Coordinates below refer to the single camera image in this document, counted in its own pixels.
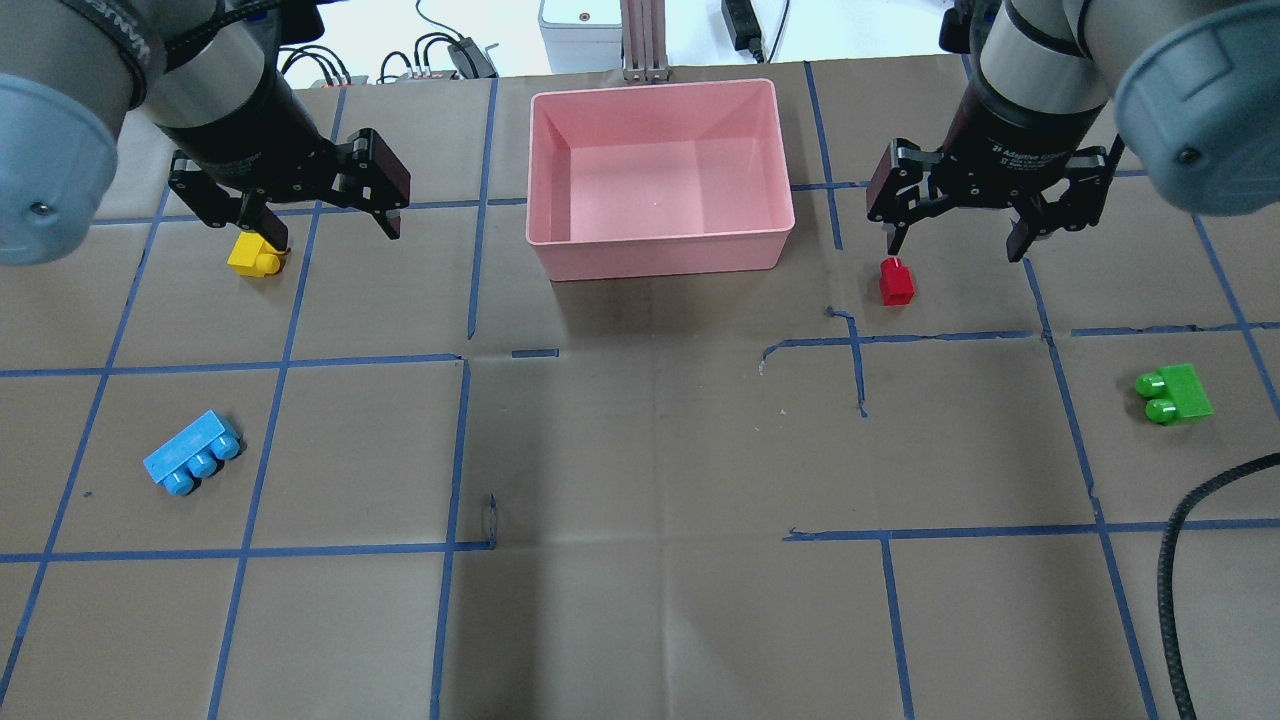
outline blue block stud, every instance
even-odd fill
[[[239,452],[241,438],[236,428],[209,410],[148,455],[142,466],[169,495],[182,496],[195,489],[195,478],[212,475],[219,460],[230,460]]]

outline green toy block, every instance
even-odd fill
[[[1196,377],[1196,366],[1167,365],[1147,373],[1134,383],[1138,395],[1149,397],[1147,419],[1161,425],[1198,423],[1213,414],[1204,387]]]

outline white container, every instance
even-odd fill
[[[553,73],[622,67],[621,0],[543,0],[538,24]]]

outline toy block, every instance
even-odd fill
[[[193,478],[212,475],[218,471],[219,460],[230,460],[239,452],[239,433],[218,413],[209,410],[148,455],[142,466],[169,495],[182,496],[195,489]]]
[[[906,305],[915,297],[915,281],[911,269],[897,258],[881,263],[881,301],[886,307]]]
[[[1213,414],[1213,406],[1204,395],[1196,375],[1196,366],[1169,365],[1155,373],[1146,373],[1134,383],[1138,395],[1148,397],[1147,419],[1161,425],[1197,423]]]
[[[246,278],[265,278],[284,268],[284,252],[271,247],[266,238],[253,232],[242,232],[227,258],[227,264]]]

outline pink plastic container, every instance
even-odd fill
[[[529,243],[553,281],[765,270],[795,225],[767,79],[544,92]]]

